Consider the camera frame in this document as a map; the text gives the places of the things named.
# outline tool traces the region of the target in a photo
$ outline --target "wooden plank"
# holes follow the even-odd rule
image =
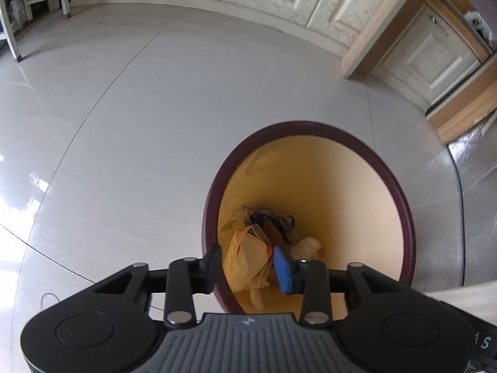
[[[489,88],[496,79],[497,54],[494,54],[442,105],[428,115],[428,123],[439,129]]]
[[[426,0],[383,0],[342,59],[342,75],[366,76],[396,41]]]
[[[444,144],[454,141],[495,109],[497,109],[497,80],[438,128],[440,140]]]
[[[468,29],[466,24],[461,22],[459,17],[454,14],[449,7],[440,0],[428,0],[426,3],[455,29],[481,63],[487,61],[490,57],[489,52],[481,45],[480,41],[478,41],[476,36]]]

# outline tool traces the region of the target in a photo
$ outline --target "white logo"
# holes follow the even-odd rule
[[[255,321],[252,317],[247,317],[242,320],[242,324],[247,325],[247,327],[250,327],[250,325],[255,324],[257,321]]]

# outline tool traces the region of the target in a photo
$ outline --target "tile floor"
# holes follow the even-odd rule
[[[284,120],[329,123],[374,148],[413,213],[413,285],[461,283],[448,150],[419,109],[374,78],[343,80],[332,54],[237,18],[146,4],[53,12],[18,42],[22,63],[0,51],[0,371],[28,371],[18,335],[51,302],[134,261],[201,255],[217,169]],[[221,310],[213,296],[196,306]]]

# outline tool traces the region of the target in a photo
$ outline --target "crumpled plastic bag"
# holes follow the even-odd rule
[[[269,239],[257,224],[237,227],[223,259],[223,271],[233,292],[249,290],[256,310],[264,308],[259,289],[269,286],[272,265]]]

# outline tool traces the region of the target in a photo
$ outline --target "trash can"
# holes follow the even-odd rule
[[[205,251],[242,205],[263,206],[295,218],[295,234],[317,238],[321,260],[334,269],[362,262],[411,284],[416,259],[407,200],[386,164],[349,133],[317,122],[266,127],[241,142],[221,165],[203,217]],[[294,313],[302,295],[263,288],[263,313]],[[255,312],[248,291],[232,293],[226,278],[215,295],[229,313]],[[343,318],[343,295],[332,294],[334,318]]]

